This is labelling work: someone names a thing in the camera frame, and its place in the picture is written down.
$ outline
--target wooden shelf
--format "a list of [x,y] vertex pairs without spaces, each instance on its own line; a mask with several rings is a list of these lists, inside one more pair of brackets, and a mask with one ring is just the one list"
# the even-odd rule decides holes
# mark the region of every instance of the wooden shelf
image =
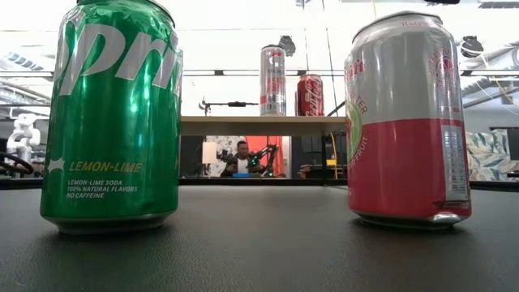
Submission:
[[182,135],[322,135],[345,131],[345,117],[182,117]]

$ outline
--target man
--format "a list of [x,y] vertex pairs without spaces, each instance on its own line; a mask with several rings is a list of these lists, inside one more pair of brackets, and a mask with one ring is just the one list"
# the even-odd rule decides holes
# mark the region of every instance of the man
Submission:
[[225,165],[225,170],[221,172],[220,177],[228,178],[232,177],[233,174],[252,174],[264,172],[264,166],[250,165],[252,154],[249,153],[249,145],[247,145],[247,142],[239,141],[236,145],[236,149],[238,152],[229,162],[227,162],[227,165]]

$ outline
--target green soda can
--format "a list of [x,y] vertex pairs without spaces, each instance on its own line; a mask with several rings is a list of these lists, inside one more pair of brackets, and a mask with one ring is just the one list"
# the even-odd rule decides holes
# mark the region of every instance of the green soda can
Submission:
[[158,227],[177,208],[177,43],[149,0],[82,0],[64,16],[40,210],[63,233]]

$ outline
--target table surface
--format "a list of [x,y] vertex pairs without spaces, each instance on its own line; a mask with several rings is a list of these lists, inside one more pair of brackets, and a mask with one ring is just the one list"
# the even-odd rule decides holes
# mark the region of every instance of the table surface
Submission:
[[0,291],[518,291],[519,193],[440,232],[361,222],[332,187],[181,187],[164,227],[73,237],[0,192]]
[[345,131],[345,117],[182,117],[182,135],[322,135]]

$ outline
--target desk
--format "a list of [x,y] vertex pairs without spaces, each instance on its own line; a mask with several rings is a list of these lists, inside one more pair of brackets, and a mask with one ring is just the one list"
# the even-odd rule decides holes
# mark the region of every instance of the desk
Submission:
[[327,135],[344,117],[182,117],[182,135]]
[[40,191],[0,191],[0,291],[515,292],[519,193],[473,191],[474,215],[417,232],[361,222],[331,187],[181,187],[164,227],[71,237]]

